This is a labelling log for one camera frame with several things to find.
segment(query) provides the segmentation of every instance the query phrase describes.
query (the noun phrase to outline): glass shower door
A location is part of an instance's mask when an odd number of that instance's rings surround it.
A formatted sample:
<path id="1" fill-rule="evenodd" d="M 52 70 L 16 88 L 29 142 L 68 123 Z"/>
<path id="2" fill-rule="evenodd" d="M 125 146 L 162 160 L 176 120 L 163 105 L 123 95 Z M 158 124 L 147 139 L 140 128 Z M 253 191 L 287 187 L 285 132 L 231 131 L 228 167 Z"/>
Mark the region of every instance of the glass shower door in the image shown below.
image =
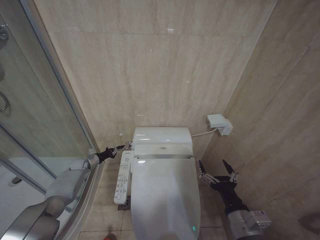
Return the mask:
<path id="1" fill-rule="evenodd" d="M 0 236 L 91 148 L 19 1 L 1 4 L 11 11 L 0 6 Z"/>

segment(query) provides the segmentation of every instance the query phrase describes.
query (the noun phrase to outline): white power cord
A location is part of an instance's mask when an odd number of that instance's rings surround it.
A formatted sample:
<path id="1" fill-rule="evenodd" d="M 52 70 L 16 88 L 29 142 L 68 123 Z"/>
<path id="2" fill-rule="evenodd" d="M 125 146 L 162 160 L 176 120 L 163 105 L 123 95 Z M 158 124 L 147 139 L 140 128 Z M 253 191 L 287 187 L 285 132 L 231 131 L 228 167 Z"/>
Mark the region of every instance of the white power cord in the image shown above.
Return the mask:
<path id="1" fill-rule="evenodd" d="M 198 134 L 192 135 L 191 137 L 193 138 L 193 137 L 197 137 L 197 136 L 201 136 L 201 135 L 205 135 L 205 134 L 210 134 L 210 133 L 213 133 L 213 132 L 215 132 L 215 131 L 217 131 L 217 130 L 218 130 L 218 128 L 215 128 L 215 129 L 212 130 L 212 131 L 207 131 L 207 132 L 203 132 L 203 133 L 198 133 Z"/>

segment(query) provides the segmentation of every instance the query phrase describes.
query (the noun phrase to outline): gray robot arm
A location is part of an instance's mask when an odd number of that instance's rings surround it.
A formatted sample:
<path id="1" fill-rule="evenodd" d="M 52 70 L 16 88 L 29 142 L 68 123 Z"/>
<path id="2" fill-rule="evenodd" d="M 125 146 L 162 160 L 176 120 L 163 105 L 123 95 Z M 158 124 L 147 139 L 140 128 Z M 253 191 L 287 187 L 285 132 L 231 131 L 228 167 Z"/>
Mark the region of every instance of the gray robot arm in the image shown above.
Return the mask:
<path id="1" fill-rule="evenodd" d="M 270 226 L 271 220 L 265 211 L 250 211 L 242 202 L 235 191 L 238 173 L 226 161 L 222 161 L 230 176 L 211 176 L 206 173 L 204 166 L 199 162 L 200 179 L 221 195 L 233 239 L 259 240 L 263 237 L 263 231 Z"/>
<path id="2" fill-rule="evenodd" d="M 57 218 L 76 198 L 85 175 L 105 159 L 114 158 L 123 147 L 107 147 L 89 155 L 83 166 L 61 172 L 46 191 L 45 200 L 24 209 L 0 240 L 53 240 L 60 226 Z"/>

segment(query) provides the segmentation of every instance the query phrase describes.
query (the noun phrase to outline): toilet control panel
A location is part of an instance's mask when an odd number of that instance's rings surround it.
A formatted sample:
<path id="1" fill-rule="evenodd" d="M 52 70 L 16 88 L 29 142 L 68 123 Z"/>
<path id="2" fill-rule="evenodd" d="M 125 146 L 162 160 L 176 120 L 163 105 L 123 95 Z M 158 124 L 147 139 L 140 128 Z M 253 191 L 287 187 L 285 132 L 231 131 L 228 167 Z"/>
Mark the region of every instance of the toilet control panel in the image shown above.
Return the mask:
<path id="1" fill-rule="evenodd" d="M 115 204 L 125 204 L 127 201 L 128 180 L 130 176 L 130 167 L 132 165 L 133 158 L 134 151 L 123 151 L 114 193 Z"/>

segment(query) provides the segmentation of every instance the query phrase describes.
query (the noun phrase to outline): bidet toilet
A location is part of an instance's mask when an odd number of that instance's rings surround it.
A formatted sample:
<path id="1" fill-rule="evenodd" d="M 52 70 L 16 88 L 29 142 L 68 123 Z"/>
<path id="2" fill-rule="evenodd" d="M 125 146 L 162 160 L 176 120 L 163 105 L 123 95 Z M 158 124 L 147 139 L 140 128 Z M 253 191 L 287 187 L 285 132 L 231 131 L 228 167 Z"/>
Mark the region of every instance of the bidet toilet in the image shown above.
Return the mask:
<path id="1" fill-rule="evenodd" d="M 114 201 L 127 198 L 137 240 L 197 240 L 200 197 L 192 139 L 186 127 L 137 127 L 122 153 Z"/>

